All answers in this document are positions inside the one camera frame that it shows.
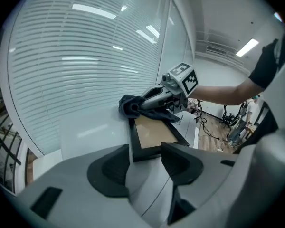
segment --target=white table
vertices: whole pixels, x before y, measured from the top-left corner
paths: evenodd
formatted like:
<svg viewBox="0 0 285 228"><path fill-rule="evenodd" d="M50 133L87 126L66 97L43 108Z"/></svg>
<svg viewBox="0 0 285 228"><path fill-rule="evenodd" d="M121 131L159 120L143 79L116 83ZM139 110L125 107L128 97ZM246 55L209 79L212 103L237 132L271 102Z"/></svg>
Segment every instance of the white table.
<svg viewBox="0 0 285 228"><path fill-rule="evenodd" d="M195 140L196 116L186 111L174 127L190 144ZM112 146L130 145L130 166L126 186L133 208L152 226L160 226L170 210L173 183L162 159L133 162L128 120L120 116L118 106L66 115L60 122L62 159L67 160Z"/></svg>

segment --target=picture frame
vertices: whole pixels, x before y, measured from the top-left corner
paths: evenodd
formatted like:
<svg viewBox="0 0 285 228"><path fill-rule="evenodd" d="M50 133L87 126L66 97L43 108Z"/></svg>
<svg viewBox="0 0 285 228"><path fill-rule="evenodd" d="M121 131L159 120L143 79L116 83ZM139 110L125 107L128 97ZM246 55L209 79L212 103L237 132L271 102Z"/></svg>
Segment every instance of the picture frame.
<svg viewBox="0 0 285 228"><path fill-rule="evenodd" d="M168 127L174 137L177 139L175 144L189 146L189 143L185 138L177 131L173 124L169 120L162 120L162 122ZM139 140L139 135L136 128L135 118L129 118L130 127L130 141L132 146L133 162L140 162L149 159L158 158L161 156L161 146L154 146L148 148L142 148Z"/></svg>

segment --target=black chair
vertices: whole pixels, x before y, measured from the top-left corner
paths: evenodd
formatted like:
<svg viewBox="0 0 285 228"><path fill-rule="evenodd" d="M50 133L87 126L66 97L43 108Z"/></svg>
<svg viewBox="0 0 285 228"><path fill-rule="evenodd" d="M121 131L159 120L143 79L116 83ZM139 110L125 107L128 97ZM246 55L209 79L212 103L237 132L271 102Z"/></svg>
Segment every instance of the black chair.
<svg viewBox="0 0 285 228"><path fill-rule="evenodd" d="M224 105L224 113L223 113L223 117L220 123L224 124L224 128L227 126L229 129L231 129L230 127L230 123L232 122L232 120L234 119L234 114L230 113L229 116L227 116L227 110L226 110L226 105Z"/></svg>

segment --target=gray pants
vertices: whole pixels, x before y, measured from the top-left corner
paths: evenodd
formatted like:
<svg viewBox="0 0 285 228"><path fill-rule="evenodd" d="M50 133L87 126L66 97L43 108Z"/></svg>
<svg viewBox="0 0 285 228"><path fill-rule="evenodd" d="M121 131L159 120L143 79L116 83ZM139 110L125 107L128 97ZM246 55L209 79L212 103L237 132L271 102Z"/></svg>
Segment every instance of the gray pants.
<svg viewBox="0 0 285 228"><path fill-rule="evenodd" d="M245 127L246 122L241 119L237 128L233 130L233 132L229 135L228 141L235 142L238 139L240 133L245 129Z"/></svg>

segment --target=dark blue cloth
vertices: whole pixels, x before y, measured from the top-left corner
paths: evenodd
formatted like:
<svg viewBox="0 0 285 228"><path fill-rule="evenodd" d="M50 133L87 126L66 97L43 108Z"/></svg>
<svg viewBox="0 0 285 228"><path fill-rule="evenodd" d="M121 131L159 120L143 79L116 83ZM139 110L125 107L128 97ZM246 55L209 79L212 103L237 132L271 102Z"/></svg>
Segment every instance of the dark blue cloth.
<svg viewBox="0 0 285 228"><path fill-rule="evenodd" d="M170 120L172 123L180 120L179 117L164 108L143 110L141 105L145 100L146 99L141 96L124 95L119 101L119 113L127 118L138 118L140 115L144 115L156 120Z"/></svg>

